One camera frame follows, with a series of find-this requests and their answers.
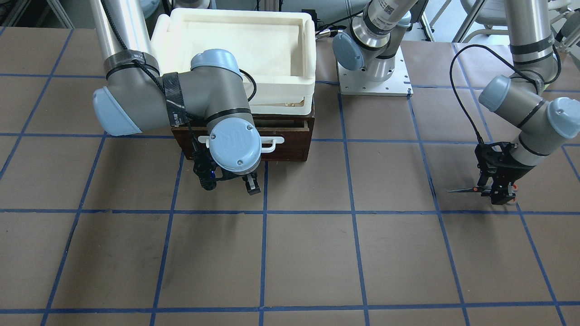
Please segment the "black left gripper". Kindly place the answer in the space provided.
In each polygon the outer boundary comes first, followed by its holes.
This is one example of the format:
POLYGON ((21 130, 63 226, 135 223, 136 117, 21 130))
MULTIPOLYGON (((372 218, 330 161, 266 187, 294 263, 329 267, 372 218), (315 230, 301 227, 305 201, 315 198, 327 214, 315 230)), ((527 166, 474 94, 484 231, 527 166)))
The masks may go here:
POLYGON ((495 206, 515 203, 518 186, 514 182, 532 169, 511 156, 513 147, 509 142, 479 143, 474 151, 480 169, 477 192, 489 193, 491 204, 495 206))

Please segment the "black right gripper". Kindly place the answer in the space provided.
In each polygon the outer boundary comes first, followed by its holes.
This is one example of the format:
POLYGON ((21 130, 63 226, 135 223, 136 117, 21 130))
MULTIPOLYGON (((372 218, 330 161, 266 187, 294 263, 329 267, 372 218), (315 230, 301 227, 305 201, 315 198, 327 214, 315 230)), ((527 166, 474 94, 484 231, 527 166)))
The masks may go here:
POLYGON ((211 191, 216 188, 216 183, 224 180, 232 180, 241 177, 245 182, 246 191, 250 196, 259 194, 261 188, 257 180, 257 173, 238 175, 223 169, 217 165, 209 154, 209 150, 198 150, 193 153, 194 173, 198 176, 202 188, 211 191))

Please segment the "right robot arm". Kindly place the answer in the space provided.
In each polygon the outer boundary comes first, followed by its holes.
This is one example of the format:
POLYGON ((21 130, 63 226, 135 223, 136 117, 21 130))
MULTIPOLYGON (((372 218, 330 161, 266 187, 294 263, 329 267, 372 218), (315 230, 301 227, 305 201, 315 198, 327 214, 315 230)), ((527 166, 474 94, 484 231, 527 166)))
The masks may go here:
POLYGON ((241 177, 249 194, 259 193, 262 142, 234 56, 205 50, 189 72, 161 74, 137 0, 92 0, 91 7, 107 80, 93 94, 103 129, 122 136, 203 120, 208 139, 192 140, 201 186, 210 191, 220 180, 241 177))

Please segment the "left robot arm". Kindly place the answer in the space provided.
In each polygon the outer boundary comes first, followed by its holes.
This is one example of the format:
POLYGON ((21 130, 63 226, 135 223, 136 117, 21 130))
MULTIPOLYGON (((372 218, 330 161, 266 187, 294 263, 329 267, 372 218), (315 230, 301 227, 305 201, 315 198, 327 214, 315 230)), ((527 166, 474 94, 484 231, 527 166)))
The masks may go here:
MULTIPOLYGON (((371 0, 350 25, 333 38, 337 62, 362 72, 369 81, 390 77, 394 55, 410 25, 413 0, 371 0)), ((513 70, 496 76, 479 103, 520 130, 513 142, 485 143, 475 129, 480 178, 465 192, 503 206, 516 198, 515 182, 579 132, 579 102, 567 97, 547 101, 542 93, 561 72, 561 60, 548 19, 546 0, 506 0, 505 12, 513 70)))

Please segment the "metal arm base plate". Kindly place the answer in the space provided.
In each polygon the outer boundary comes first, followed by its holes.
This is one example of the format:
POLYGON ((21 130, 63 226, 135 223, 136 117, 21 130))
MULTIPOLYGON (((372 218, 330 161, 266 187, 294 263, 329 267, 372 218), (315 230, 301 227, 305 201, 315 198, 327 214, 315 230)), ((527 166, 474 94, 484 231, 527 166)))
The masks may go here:
POLYGON ((386 64, 371 64, 370 69, 350 71, 336 64, 342 95, 407 96, 413 90, 402 48, 386 64))

